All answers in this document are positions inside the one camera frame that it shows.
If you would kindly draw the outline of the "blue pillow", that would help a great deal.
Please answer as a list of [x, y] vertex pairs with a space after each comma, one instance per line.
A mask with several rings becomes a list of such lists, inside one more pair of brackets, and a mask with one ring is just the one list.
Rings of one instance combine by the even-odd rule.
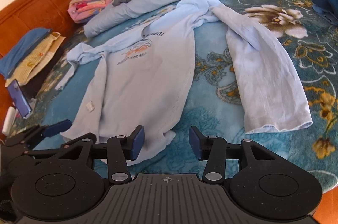
[[9, 78], [18, 64], [51, 32], [52, 29], [35, 28], [26, 33], [1, 59], [1, 74], [4, 78]]

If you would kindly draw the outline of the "light blue t-shirt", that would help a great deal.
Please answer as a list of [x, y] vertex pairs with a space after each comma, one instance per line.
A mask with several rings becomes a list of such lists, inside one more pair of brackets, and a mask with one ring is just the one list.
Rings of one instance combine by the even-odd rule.
[[105, 142], [141, 125], [145, 144], [139, 161], [156, 156], [173, 140], [195, 69], [194, 29], [208, 22], [226, 26], [248, 133], [285, 132], [312, 125], [296, 69], [275, 35], [256, 20], [218, 0], [181, 0], [164, 16], [92, 47], [80, 43], [67, 54], [71, 68], [98, 60], [65, 139], [87, 133]]

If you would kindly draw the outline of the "blue smartphone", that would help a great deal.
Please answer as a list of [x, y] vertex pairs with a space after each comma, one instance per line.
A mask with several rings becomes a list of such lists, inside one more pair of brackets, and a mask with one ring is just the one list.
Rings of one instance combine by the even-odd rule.
[[7, 90], [14, 102], [14, 105], [23, 119], [27, 119], [32, 113], [31, 105], [23, 94], [17, 80], [13, 80]]

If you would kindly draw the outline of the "white bottle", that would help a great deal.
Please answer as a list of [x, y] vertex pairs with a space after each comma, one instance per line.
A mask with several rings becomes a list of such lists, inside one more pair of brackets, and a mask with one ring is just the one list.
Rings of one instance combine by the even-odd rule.
[[16, 115], [17, 115], [17, 109], [10, 106], [8, 108], [8, 111], [7, 111], [7, 114], [6, 114], [6, 117], [5, 117], [5, 121], [3, 123], [3, 127], [2, 127], [2, 133], [3, 135], [5, 136], [8, 136], [9, 135], [9, 132], [13, 126], [13, 123], [15, 121], [15, 118], [16, 118]]

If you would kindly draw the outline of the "orange wooden headboard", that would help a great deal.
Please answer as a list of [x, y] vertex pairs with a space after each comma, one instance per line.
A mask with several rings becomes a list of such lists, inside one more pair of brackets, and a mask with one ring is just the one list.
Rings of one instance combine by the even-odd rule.
[[80, 27], [68, 14], [71, 0], [15, 0], [1, 10], [1, 57], [5, 56], [27, 32], [35, 28], [52, 29], [65, 37], [52, 60], [23, 91], [35, 97], [53, 66], [64, 53], [65, 44]]

